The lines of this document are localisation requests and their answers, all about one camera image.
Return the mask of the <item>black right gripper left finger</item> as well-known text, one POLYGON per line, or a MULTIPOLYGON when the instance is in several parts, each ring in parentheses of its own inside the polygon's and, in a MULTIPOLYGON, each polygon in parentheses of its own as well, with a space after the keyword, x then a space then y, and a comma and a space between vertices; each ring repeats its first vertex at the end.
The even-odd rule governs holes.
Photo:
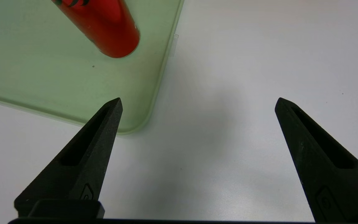
POLYGON ((105 103, 57 156, 15 199, 19 217, 27 217, 40 200, 98 201, 123 106, 105 103))

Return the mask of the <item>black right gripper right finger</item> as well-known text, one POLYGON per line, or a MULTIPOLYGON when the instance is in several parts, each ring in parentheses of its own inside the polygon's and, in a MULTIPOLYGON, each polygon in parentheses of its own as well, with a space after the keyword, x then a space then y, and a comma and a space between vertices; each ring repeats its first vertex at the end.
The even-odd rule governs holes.
POLYGON ((295 103, 275 113, 314 221, 358 223, 358 159, 295 103))

